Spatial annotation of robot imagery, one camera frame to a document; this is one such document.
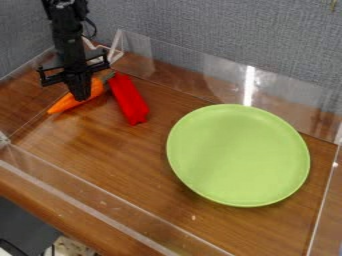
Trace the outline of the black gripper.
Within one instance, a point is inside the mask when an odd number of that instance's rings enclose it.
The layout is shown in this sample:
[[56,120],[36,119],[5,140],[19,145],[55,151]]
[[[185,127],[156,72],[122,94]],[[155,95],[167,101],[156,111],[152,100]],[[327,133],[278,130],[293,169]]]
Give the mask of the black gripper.
[[[110,68],[110,62],[106,53],[87,53],[83,64],[76,63],[74,66],[66,66],[59,55],[43,63],[36,71],[40,76],[43,87],[58,83],[67,83],[70,92],[76,101],[87,100],[91,96],[91,75]],[[82,75],[82,84],[76,79],[68,78],[72,75]]]

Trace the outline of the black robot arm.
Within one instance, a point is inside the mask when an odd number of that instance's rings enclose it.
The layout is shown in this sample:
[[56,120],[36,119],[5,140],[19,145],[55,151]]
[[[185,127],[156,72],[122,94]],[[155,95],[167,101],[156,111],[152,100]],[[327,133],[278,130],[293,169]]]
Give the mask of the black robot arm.
[[88,0],[42,0],[51,22],[56,65],[38,68],[43,87],[64,83],[76,101],[90,99],[92,75],[110,68],[106,50],[84,49],[83,22],[87,18]]

